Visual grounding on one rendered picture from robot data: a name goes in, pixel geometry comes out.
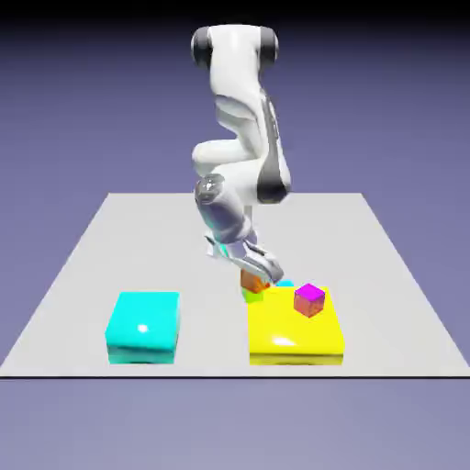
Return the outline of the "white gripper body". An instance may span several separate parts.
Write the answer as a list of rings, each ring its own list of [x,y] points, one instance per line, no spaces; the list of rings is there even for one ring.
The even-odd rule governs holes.
[[[220,243],[218,247],[228,261],[264,282],[277,283],[284,276],[283,269],[273,255],[248,240]]]

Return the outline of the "small orange cube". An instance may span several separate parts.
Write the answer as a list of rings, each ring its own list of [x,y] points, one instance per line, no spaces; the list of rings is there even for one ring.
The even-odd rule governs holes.
[[[249,271],[241,270],[241,287],[251,293],[259,294],[269,288],[270,283]]]

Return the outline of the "small magenta cube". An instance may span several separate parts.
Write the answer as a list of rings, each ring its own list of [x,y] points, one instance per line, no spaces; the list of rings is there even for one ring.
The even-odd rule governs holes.
[[[294,309],[312,318],[324,309],[326,292],[312,284],[304,284],[294,294]]]

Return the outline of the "large yellow box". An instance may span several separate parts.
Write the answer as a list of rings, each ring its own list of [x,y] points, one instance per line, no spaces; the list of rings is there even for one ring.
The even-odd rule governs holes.
[[[324,309],[307,318],[294,309],[299,287],[271,286],[247,303],[251,365],[340,365],[344,338],[329,289]]]

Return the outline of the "large cyan box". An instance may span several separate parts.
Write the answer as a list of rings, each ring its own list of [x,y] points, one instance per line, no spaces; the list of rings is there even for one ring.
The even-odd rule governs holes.
[[[106,326],[111,364],[171,364],[180,330],[180,294],[122,292]]]

